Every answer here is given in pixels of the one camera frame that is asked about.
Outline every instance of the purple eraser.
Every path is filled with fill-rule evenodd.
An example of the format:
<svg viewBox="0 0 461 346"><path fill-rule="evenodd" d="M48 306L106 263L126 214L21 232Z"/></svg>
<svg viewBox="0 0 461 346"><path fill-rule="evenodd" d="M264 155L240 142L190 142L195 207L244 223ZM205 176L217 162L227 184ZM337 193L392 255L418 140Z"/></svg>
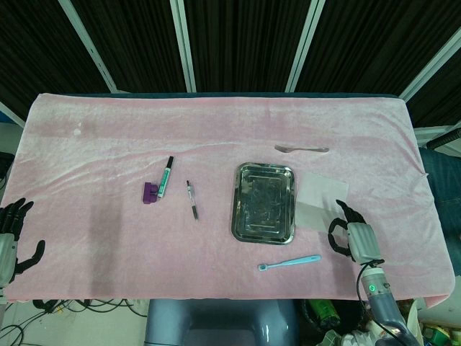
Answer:
<svg viewBox="0 0 461 346"><path fill-rule="evenodd" d="M150 182L144 183L143 203L151 204L157 201L158 186Z"/></svg>

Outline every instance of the toothbrush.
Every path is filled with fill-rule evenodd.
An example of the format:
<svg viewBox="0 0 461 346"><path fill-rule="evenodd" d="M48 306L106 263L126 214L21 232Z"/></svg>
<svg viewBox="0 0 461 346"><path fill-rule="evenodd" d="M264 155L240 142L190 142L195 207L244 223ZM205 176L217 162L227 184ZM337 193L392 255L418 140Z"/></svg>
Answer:
<svg viewBox="0 0 461 346"><path fill-rule="evenodd" d="M265 270L268 270L269 268L275 268L275 267L282 267L285 265L301 265L304 263L312 263L312 262L318 262L322 259L322 256L319 254L314 254L313 256L307 256L307 257L301 257L297 259L292 259L290 261L285 261L281 263L276 263L274 265L259 265L258 269L260 272L263 272Z"/></svg>

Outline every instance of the robotic hand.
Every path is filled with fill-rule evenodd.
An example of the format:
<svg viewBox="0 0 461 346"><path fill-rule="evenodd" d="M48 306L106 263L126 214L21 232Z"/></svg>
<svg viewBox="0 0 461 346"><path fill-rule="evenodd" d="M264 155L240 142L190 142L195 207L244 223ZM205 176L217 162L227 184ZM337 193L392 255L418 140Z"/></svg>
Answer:
<svg viewBox="0 0 461 346"><path fill-rule="evenodd" d="M328 229L328 241L335 252L351 257L354 262L362 266L357 278L357 294L359 294L359 279L362 278L362 285L367 293L375 321L387 333L391 332L391 337L376 341L376 345L419 345L398 310L384 270L378 267L384 263L384 260L381 258L375 232L370 225L367 225L362 215L348 207L346 203L340 200L336 202L343 209L347 221L335 218L331 222ZM340 247L336 243L333 236L336 226L346 230L349 242L347 248Z"/></svg>
<svg viewBox="0 0 461 346"><path fill-rule="evenodd" d="M24 204L25 201L25 198L21 198L5 209L0 208L0 304L6 304L3 289L14 280L16 274L22 274L36 265L45 251L45 241L40 240L32 258L18 263L17 242L21 235L24 217L34 205L33 202Z"/></svg>

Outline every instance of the pink towel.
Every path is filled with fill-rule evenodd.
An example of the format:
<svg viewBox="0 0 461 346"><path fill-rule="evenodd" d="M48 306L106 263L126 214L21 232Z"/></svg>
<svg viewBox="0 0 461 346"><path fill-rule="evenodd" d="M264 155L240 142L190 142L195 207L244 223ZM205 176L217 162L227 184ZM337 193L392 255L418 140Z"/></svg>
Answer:
<svg viewBox="0 0 461 346"><path fill-rule="evenodd" d="M326 146L283 154L274 144ZM144 205L144 182L164 198ZM9 299L357 299L359 265L325 233L295 231L287 246L237 241L233 179L244 162L349 183L348 204L376 234L396 298L446 298L455 278L405 103L400 99L100 99L40 95L3 205L34 200L19 259L46 240L39 265ZM195 188L192 215L186 180ZM261 263L321 254L320 262L259 272Z"/></svg>

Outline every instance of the marker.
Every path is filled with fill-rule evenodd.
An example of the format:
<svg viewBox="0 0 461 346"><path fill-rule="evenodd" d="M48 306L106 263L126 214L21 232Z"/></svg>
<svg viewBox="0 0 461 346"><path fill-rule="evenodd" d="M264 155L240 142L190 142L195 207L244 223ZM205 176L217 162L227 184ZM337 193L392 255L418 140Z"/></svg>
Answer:
<svg viewBox="0 0 461 346"><path fill-rule="evenodd" d="M170 177L171 165L173 164L173 156L170 156L168 159L168 164L166 164L164 175L161 178L160 187L158 188L157 197L162 198L165 195L166 184L168 183L168 178Z"/></svg>

